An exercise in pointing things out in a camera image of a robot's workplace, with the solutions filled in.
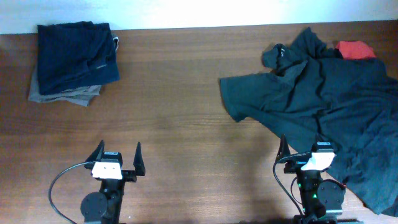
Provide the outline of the dark green t-shirt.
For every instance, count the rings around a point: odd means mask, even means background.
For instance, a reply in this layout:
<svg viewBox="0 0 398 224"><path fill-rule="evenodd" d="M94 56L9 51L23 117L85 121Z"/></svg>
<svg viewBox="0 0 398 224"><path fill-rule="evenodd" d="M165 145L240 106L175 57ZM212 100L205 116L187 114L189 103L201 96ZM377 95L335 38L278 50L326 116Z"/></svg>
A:
<svg viewBox="0 0 398 224"><path fill-rule="evenodd" d="M311 29L264 52L267 73L220 79L235 121L255 119L297 151L331 142L329 174L376 214L397 215L397 80L376 58L347 60Z"/></svg>

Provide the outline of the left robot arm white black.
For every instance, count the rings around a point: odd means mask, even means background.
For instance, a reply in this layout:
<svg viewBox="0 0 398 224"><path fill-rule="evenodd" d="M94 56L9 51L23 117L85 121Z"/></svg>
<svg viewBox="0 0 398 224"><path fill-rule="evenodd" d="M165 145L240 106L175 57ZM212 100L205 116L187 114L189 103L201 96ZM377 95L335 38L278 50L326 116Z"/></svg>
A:
<svg viewBox="0 0 398 224"><path fill-rule="evenodd" d="M84 167L91 171L91 176L101 185L99 191L88 194L81 202L80 211L85 223L119 223L125 184L136 182L137 177L146 175L140 143L136 146L134 169L124 170L122 166L122 154L105 151L104 141L100 141L86 159Z"/></svg>

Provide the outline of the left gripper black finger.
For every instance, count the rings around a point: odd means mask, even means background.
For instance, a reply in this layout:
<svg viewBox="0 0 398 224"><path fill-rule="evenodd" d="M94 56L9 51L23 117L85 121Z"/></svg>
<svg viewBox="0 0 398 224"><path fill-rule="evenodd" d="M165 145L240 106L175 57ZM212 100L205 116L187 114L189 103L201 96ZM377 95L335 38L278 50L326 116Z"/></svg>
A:
<svg viewBox="0 0 398 224"><path fill-rule="evenodd" d="M101 160L103 152L104 152L104 141L101 140L96 149L88 156L86 162L95 162Z"/></svg>
<svg viewBox="0 0 398 224"><path fill-rule="evenodd" d="M141 149L140 142L138 142L137 146L136 146L133 166L135 168L135 173L137 176L145 176L146 175L146 168L145 168L143 157L142 157L142 149Z"/></svg>

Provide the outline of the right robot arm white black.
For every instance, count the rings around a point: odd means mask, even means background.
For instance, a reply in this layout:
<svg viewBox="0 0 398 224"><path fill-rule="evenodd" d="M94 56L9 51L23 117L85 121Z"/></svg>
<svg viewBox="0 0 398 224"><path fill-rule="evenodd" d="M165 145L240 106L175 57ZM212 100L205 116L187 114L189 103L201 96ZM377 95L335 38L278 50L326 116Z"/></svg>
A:
<svg viewBox="0 0 398 224"><path fill-rule="evenodd" d="M282 190L293 201L299 214L293 217L293 223L337 223L337 216L343 213L342 203L345 187L331 179L322 179L336 154L330 142L317 141L311 150L292 154L285 136L280 137L280 146L272 171ZM300 192L300 202L292 192L281 184L275 168L283 164L285 174L294 174Z"/></svg>

